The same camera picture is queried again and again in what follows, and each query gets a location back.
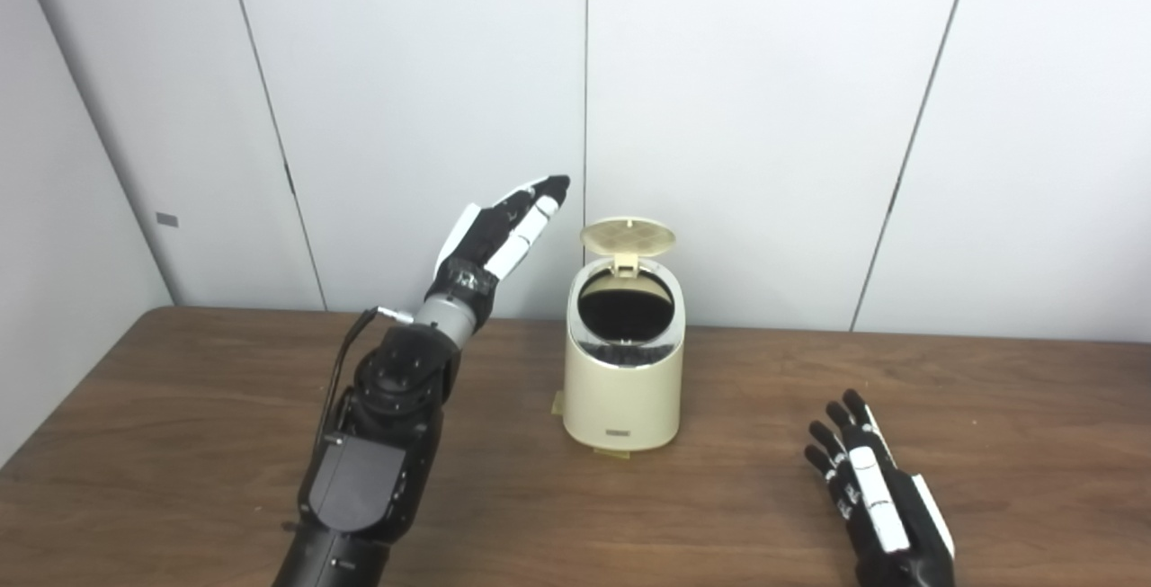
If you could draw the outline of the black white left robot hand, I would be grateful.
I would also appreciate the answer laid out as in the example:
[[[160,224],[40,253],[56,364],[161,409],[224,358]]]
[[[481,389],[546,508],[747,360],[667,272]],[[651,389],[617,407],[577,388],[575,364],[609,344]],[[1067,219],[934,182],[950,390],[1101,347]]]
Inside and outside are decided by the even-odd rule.
[[[444,296],[474,317],[477,331],[491,317],[497,285],[529,254],[567,198],[564,174],[527,182],[491,206],[468,203],[437,256],[428,298]]]

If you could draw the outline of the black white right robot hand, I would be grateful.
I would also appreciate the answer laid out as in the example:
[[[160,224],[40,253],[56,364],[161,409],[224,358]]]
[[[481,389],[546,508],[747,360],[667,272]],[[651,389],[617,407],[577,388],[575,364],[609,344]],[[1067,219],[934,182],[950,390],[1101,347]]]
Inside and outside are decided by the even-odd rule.
[[[924,477],[901,468],[855,389],[826,404],[803,449],[843,523],[860,586],[955,586],[955,546]]]

